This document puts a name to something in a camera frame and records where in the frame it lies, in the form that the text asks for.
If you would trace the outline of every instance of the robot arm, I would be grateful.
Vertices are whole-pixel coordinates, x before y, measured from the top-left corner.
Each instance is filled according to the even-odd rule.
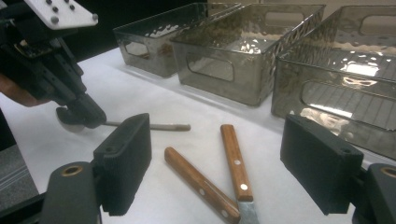
[[[68,4],[55,6],[42,1],[35,6],[34,1],[25,1],[0,9],[0,68],[37,100],[61,105],[57,108],[61,122],[96,128],[106,122],[106,114],[85,93],[83,71],[62,37],[75,33],[79,26],[95,25],[97,16],[77,3],[65,2]],[[71,6],[83,12],[75,21],[65,20],[70,15],[60,11],[68,7],[67,12],[73,13]]]

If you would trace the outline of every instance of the clear plastic container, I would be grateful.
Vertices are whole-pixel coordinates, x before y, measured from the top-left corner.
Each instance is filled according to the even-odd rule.
[[[193,3],[113,30],[126,64],[161,77],[177,71],[170,38],[212,21],[240,4]]]
[[[276,58],[272,113],[396,160],[396,7],[341,7]]]
[[[276,55],[316,27],[323,10],[252,4],[176,36],[180,83],[259,105],[273,89]]]

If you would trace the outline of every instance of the knife blade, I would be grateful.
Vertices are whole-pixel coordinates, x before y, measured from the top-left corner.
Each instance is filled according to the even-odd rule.
[[[237,205],[221,190],[212,184],[174,148],[165,150],[165,160],[185,179],[196,192],[206,200],[228,223],[239,223],[240,216]]]
[[[239,223],[259,224],[253,202],[253,193],[248,181],[248,173],[238,145],[235,129],[231,124],[223,124],[220,129],[227,155],[227,162],[233,178],[233,190],[241,215]]]

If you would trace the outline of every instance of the storage tray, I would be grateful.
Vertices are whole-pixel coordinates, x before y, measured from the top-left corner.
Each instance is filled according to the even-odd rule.
[[[276,58],[272,113],[396,160],[396,7],[341,7]]]
[[[259,105],[273,89],[276,54],[319,24],[323,10],[252,4],[176,36],[180,83]]]
[[[240,4],[235,3],[193,3],[123,25],[113,33],[126,64],[161,77],[170,77],[177,71],[177,66],[169,39],[239,7]]]

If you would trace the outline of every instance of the white table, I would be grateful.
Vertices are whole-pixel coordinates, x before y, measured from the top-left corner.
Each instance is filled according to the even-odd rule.
[[[353,206],[347,215],[325,217],[280,161],[284,120],[271,115],[271,97],[260,107],[240,105],[182,86],[177,76],[163,79],[127,66],[118,49],[79,65],[88,94],[108,120],[149,113],[151,123],[192,127],[184,133],[151,132],[152,161],[134,203],[124,217],[103,213],[104,223],[223,223],[165,162],[163,153],[174,147],[234,199],[219,130],[224,123],[235,127],[260,223],[351,223]],[[0,95],[0,106],[40,193],[46,191],[53,170],[73,161],[91,161],[92,152],[114,130],[101,126],[70,133],[58,123],[55,103],[27,108]]]

